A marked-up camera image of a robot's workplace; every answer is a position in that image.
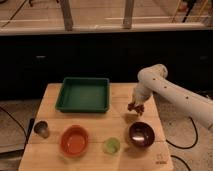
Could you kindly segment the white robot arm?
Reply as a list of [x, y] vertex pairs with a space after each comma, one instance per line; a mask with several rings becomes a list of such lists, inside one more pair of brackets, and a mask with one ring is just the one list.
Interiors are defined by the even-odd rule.
[[144, 103], [156, 92], [213, 133], [213, 100], [171, 83], [167, 76], [163, 64], [141, 69], [132, 93], [132, 107], [142, 114]]

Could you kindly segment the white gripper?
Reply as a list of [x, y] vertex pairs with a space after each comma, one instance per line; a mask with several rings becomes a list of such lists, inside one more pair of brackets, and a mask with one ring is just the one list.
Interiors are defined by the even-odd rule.
[[137, 83], [133, 88], [132, 102], [136, 105], [143, 105], [152, 95], [152, 90], [144, 86], [142, 83]]

